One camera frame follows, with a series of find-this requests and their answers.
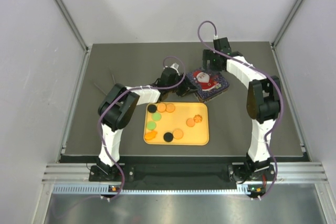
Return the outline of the gold tin lid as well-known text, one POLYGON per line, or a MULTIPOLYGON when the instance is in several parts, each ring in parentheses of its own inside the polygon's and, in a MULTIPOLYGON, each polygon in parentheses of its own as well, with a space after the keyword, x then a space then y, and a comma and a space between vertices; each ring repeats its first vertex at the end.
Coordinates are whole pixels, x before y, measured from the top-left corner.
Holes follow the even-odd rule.
POLYGON ((220 72, 198 68, 189 72, 186 77, 197 87, 195 96, 202 103, 208 102, 229 88, 229 82, 220 72))

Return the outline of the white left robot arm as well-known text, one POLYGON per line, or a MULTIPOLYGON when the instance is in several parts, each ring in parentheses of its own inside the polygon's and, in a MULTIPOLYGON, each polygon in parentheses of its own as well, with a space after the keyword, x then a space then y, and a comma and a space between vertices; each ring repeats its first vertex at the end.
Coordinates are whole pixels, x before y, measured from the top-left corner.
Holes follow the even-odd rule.
POLYGON ((169 93, 183 97, 197 89, 186 74, 179 73, 175 66, 164 67, 161 76, 149 85, 126 87, 115 84, 98 108, 101 152, 97 167, 102 176, 107 180, 117 178, 121 135, 138 105, 162 102, 169 93))

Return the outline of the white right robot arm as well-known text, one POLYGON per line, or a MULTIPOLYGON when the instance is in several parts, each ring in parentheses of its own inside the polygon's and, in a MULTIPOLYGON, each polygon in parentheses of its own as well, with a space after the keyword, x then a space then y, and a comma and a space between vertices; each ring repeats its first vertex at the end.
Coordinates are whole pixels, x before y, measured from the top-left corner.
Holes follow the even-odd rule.
POLYGON ((251 143, 242 172, 236 172, 240 182, 256 180, 270 168, 271 129, 281 111, 281 84, 278 77, 267 78, 232 51, 226 37, 214 37, 214 50, 203 50, 203 68, 234 75, 247 88, 246 109, 252 121, 251 143))

